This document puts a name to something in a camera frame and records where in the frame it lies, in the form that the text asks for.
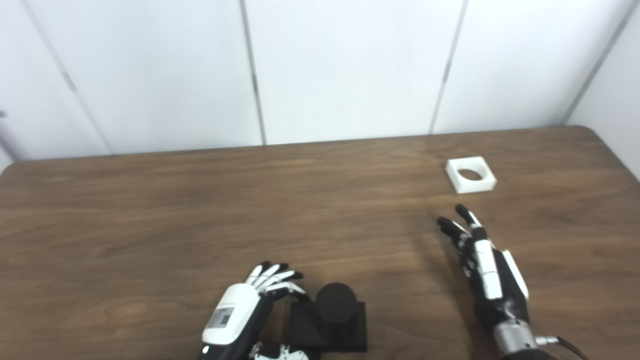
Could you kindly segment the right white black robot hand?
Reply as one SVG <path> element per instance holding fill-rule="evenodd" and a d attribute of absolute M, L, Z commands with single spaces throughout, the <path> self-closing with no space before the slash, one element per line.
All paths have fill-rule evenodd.
<path fill-rule="evenodd" d="M 458 203 L 454 209 L 466 227 L 443 216 L 436 222 L 458 253 L 478 321 L 487 332 L 507 321 L 529 324 L 528 288 L 511 253 L 494 246 L 468 207 Z"/>

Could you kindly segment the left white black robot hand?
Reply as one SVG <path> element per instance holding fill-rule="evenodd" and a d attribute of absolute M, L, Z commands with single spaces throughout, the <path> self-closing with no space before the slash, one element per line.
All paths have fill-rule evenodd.
<path fill-rule="evenodd" d="M 295 283 L 302 278 L 287 263 L 265 260 L 229 286 L 202 331 L 199 360 L 320 360 L 319 351 L 259 339 L 274 303 L 286 296 L 311 300 Z"/>

